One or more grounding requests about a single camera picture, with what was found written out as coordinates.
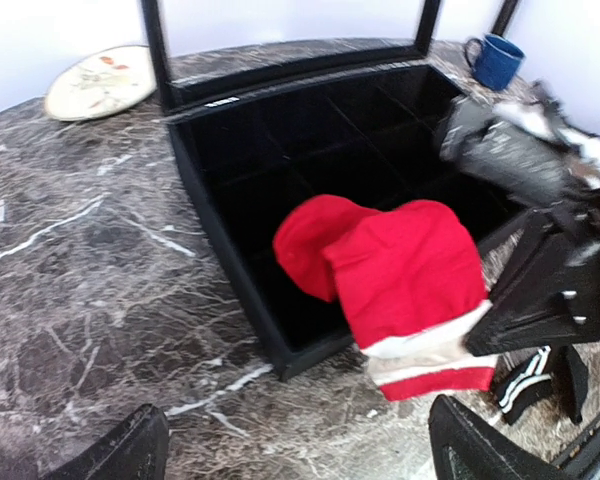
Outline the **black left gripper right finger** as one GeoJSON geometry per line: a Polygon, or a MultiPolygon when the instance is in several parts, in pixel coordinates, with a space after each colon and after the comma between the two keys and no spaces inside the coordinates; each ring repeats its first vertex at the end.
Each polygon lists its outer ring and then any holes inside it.
{"type": "Polygon", "coordinates": [[[567,479],[564,471],[523,450],[454,397],[439,395],[429,413],[438,479],[567,479]]]}

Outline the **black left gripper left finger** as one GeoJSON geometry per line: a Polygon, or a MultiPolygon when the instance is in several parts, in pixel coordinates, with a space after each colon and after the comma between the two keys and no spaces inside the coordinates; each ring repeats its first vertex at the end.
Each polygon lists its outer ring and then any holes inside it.
{"type": "Polygon", "coordinates": [[[43,479],[164,479],[168,449],[169,425],[164,412],[143,404],[43,479]]]}

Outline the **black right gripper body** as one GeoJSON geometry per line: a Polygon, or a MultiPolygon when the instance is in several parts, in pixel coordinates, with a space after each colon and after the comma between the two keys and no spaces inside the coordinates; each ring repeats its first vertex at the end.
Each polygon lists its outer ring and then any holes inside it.
{"type": "Polygon", "coordinates": [[[524,200],[600,195],[600,136],[570,124],[544,82],[531,91],[492,106],[454,99],[437,126],[440,158],[524,200]]]}

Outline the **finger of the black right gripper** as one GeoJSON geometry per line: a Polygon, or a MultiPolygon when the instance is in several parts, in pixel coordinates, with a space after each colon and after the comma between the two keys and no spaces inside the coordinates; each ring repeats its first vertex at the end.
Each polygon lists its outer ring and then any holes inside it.
{"type": "Polygon", "coordinates": [[[489,299],[464,340],[475,356],[600,340],[600,234],[589,216],[532,210],[489,299]]]}

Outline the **black white-striped sock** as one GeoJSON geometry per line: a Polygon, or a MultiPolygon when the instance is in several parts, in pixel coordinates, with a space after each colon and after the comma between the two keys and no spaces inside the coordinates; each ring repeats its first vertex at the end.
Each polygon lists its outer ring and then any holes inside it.
{"type": "Polygon", "coordinates": [[[554,394],[555,352],[544,346],[494,385],[493,394],[504,421],[514,425],[524,411],[554,394]]]}

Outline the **red and white sock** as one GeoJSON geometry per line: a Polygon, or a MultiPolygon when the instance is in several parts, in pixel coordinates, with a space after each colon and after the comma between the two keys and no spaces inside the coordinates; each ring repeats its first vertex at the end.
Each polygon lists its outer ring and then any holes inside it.
{"type": "Polygon", "coordinates": [[[273,251],[300,290],[340,304],[387,400],[489,389],[496,356],[464,345],[491,307],[481,258],[448,206],[415,200],[381,212],[318,195],[284,219],[273,251]]]}

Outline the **black compartment display box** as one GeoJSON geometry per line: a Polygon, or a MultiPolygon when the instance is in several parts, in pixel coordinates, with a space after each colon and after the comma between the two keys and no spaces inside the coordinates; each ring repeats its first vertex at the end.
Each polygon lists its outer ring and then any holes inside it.
{"type": "Polygon", "coordinates": [[[162,110],[184,188],[274,371],[288,380],[351,341],[340,307],[282,271],[273,237],[317,194],[391,210],[443,202],[481,253],[505,242],[525,207],[439,159],[433,130],[450,102],[480,95],[430,52],[441,5],[417,1],[412,38],[264,46],[250,65],[223,51],[219,74],[186,74],[167,53],[160,5],[141,5],[162,110]]]}

